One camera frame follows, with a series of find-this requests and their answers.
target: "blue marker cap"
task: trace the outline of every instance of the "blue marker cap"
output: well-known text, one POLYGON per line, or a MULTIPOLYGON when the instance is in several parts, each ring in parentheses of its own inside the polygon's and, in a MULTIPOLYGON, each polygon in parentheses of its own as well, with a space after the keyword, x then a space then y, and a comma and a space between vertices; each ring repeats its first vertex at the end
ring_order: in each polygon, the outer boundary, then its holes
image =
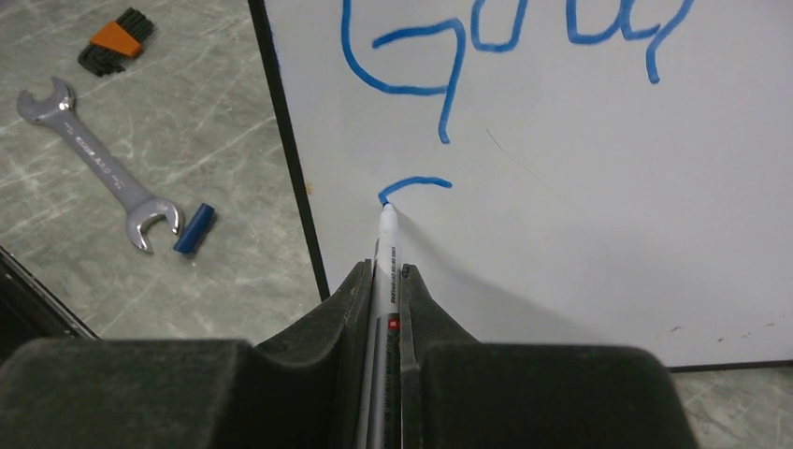
POLYGON ((209 204, 201 203, 198 210, 193 215, 181 232, 181 236, 176 240, 174 251, 182 254, 194 253, 198 243, 204 237, 209 225, 212 223, 212 217, 215 215, 215 209, 209 204))

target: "wrench handle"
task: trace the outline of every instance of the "wrench handle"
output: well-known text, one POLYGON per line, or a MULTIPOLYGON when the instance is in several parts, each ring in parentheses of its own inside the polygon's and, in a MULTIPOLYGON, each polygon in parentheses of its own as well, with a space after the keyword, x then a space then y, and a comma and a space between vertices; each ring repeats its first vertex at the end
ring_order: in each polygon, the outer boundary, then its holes
POLYGON ((57 132, 72 147, 80 159, 91 169, 122 203, 127 212, 134 210, 151 194, 135 181, 132 175, 114 158, 102 142, 82 124, 70 110, 50 116, 45 124, 57 132))

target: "gray speckled floor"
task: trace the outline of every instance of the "gray speckled floor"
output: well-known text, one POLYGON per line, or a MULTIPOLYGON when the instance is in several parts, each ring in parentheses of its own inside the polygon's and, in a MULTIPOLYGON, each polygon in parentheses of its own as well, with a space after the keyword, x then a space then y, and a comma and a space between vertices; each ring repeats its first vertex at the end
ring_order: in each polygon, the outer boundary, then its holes
MULTIPOLYGON (((266 339, 318 303, 247 3, 11 0, 0 8, 0 243, 103 338, 266 339), (128 6, 158 34, 126 73, 102 79, 77 55, 128 6), (78 115, 145 186, 220 219, 198 256, 154 256, 124 212, 50 130, 25 123, 21 89, 79 94, 78 115)), ((679 374, 703 447, 793 447, 793 369, 679 374)))

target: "wrench jaw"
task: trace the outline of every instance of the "wrench jaw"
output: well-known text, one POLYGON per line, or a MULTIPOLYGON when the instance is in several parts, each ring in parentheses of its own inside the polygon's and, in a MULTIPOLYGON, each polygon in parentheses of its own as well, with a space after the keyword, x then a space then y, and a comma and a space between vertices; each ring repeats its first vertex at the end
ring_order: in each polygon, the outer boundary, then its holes
POLYGON ((62 110, 74 110, 75 96, 71 86, 58 77, 52 77, 54 92, 46 100, 35 101, 33 95, 24 90, 17 95, 17 113, 32 124, 44 124, 52 115, 62 110))
POLYGON ((163 198, 152 198, 137 206, 126 216, 126 236, 144 253, 154 253, 146 238, 151 225, 166 220, 171 232, 178 235, 181 230, 181 212, 172 202, 163 198))

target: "blue marker stroke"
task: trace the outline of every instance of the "blue marker stroke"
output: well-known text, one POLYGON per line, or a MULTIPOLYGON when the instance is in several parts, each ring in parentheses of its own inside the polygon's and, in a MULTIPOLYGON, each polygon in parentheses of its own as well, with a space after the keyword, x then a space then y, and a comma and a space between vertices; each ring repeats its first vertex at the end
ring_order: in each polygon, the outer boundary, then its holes
POLYGON ((388 84, 368 73, 364 67, 358 64, 353 53, 353 46, 350 43, 350 21, 353 19, 353 0, 341 1, 341 50, 344 52, 344 59, 355 75, 369 86, 386 94, 404 94, 430 96, 439 95, 446 92, 446 86, 420 87, 420 86, 399 86, 388 84))
POLYGON ((649 78, 650 82, 653 84, 658 84, 658 82, 661 81, 661 78, 658 76, 658 67, 656 66, 656 51, 658 50, 658 46, 660 46, 661 42, 677 28, 683 19, 685 19, 685 16, 688 15, 688 11, 691 10, 693 4, 694 0, 683 0, 683 4, 680 6, 680 10, 677 11, 677 14, 671 18, 669 23, 661 28, 656 37, 653 38, 653 41, 650 42, 650 46, 647 47, 647 52, 645 53, 647 78, 649 78))
POLYGON ((647 78, 652 84, 658 84, 661 78, 658 76, 658 67, 656 66, 656 52, 661 43, 666 39, 675 28, 685 19, 688 11, 694 4, 694 0, 683 0, 680 9, 674 15, 669 23, 661 27, 660 24, 646 28, 643 30, 634 30, 630 25, 630 13, 633 10, 633 5, 636 0, 620 0, 620 10, 617 12, 617 17, 605 31, 594 35, 582 35, 578 32, 578 0, 567 0, 567 23, 568 23, 568 39, 573 44, 579 45, 596 45, 604 40, 611 38, 617 29, 622 32, 625 40, 640 40, 652 37, 653 40, 647 47, 645 53, 645 61, 647 64, 647 78))
POLYGON ((391 195, 393 192, 396 192, 399 189, 405 188, 409 185, 414 184, 433 184, 443 187, 444 189, 451 189, 452 183, 446 181, 444 178, 436 178, 434 176, 412 176, 410 178, 405 178, 402 181, 394 182, 393 184, 389 185, 388 187, 382 189, 377 194, 377 199, 380 200, 381 204, 384 206, 388 204, 388 196, 391 195))
POLYGON ((636 3, 636 0, 622 0, 620 2, 618 21, 620 24, 620 31, 622 31, 622 37, 624 37, 625 40, 640 40, 652 37, 661 27, 660 23, 640 31, 634 31, 633 27, 630 26, 630 11, 633 10, 634 3, 636 3))
POLYGON ((619 14, 614 19, 614 23, 605 29, 602 33, 595 35, 582 35, 578 32, 578 0, 568 0, 566 6, 567 22, 568 22, 568 40, 573 44, 578 45, 595 45, 608 40, 617 29, 620 27, 619 14))
POLYGON ((452 104, 454 102, 454 94, 457 90, 457 81, 460 78, 460 71, 462 70, 463 66, 463 58, 465 57, 466 53, 466 30, 463 26, 463 23, 459 19, 453 18, 436 23, 434 25, 401 28, 374 39, 374 41, 372 41, 372 48, 378 49, 383 45, 390 44, 391 42, 400 39, 409 37, 433 36, 438 33, 443 33, 447 30, 454 31, 454 34, 457 37, 457 46, 454 53, 452 73, 449 76, 449 82, 446 85, 395 85, 375 78, 358 63, 357 59, 355 59, 353 47, 350 42, 350 22, 353 18, 352 9, 352 0, 341 1, 341 49, 344 52, 344 59, 347 61, 347 65, 363 82, 386 94, 405 94, 417 96, 445 94, 443 107, 440 111, 440 119, 438 122, 438 136, 440 141, 444 144, 450 143, 451 140, 449 139, 449 135, 446 132, 446 128, 449 122, 449 116, 452 113, 452 104))
POLYGON ((454 94, 457 92, 457 81, 460 79, 460 71, 463 68, 463 58, 466 55, 466 30, 463 27, 463 23, 459 19, 454 18, 431 26, 400 28, 374 39, 372 48, 378 49, 383 45, 408 37, 436 35, 446 30, 454 31, 454 34, 457 36, 457 50, 454 53, 452 74, 449 76, 449 83, 443 86, 446 97, 443 99, 443 108, 440 110, 440 119, 438 120, 438 137, 442 143, 448 145, 451 140, 449 139, 449 134, 446 132, 446 127, 449 123, 449 115, 452 114, 452 103, 454 102, 454 94))
POLYGON ((473 2, 473 7, 471 8, 470 31, 473 48, 478 51, 491 51, 493 53, 503 53, 504 51, 513 50, 520 40, 521 28, 523 27, 523 21, 526 17, 528 0, 518 0, 518 8, 515 12, 515 22, 512 24, 512 35, 510 36, 510 40, 500 44, 484 43, 479 37, 479 16, 482 13, 482 7, 485 1, 487 0, 476 0, 473 2))

